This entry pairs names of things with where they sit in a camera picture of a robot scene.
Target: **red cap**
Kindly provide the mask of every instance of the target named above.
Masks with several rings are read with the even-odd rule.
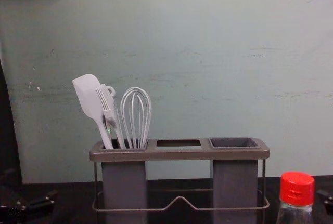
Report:
[[[314,201],[314,179],[301,172],[281,176],[280,199],[293,206],[308,206]]]

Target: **utensil holder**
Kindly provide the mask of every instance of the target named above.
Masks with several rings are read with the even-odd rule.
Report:
[[[90,159],[94,162],[95,185],[96,163],[102,164],[106,209],[98,208],[101,193],[97,187],[93,209],[106,214],[106,224],[147,224],[147,212],[163,212],[175,202],[184,201],[194,211],[212,212],[214,224],[256,224],[259,210],[264,223],[264,211],[269,207],[265,197],[265,161],[269,156],[269,148],[255,138],[149,140],[141,150],[106,150],[98,142],[90,151]],[[196,207],[179,195],[164,208],[147,208],[145,161],[154,160],[211,160],[213,207]],[[260,199],[258,160],[263,163]]]

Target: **black countertop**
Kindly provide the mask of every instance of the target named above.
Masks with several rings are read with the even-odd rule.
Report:
[[[265,212],[265,223],[274,224],[279,208],[279,178],[267,178],[266,197],[270,202],[270,208]],[[326,190],[333,193],[333,176],[317,176],[316,189]],[[148,181],[149,207],[165,207],[170,199],[178,195],[183,195],[191,200],[198,207],[207,207],[211,201],[209,191],[198,192],[177,192],[177,189],[197,188],[209,189],[211,180],[153,180]],[[55,184],[34,184],[22,185],[18,193],[26,200],[32,200],[43,196],[51,190],[58,190],[58,199],[53,214],[45,218],[30,221],[29,224],[94,224],[96,214],[92,211],[91,205],[94,198],[94,184],[92,182],[80,183],[55,183]],[[211,222],[210,213],[194,213],[186,204],[176,203],[165,213],[149,214],[149,223],[170,223],[170,224],[209,224]],[[326,214],[323,204],[316,197],[313,206],[313,216],[315,224],[333,223],[333,216]]]

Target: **light green wall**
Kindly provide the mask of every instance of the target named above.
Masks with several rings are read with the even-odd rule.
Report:
[[[0,0],[0,40],[26,183],[93,179],[85,73],[147,90],[151,138],[258,137],[269,176],[333,174],[333,0]]]

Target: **plastic bottle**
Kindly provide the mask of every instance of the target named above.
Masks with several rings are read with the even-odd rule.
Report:
[[[276,224],[313,224],[314,179],[300,172],[281,176],[281,205]]]

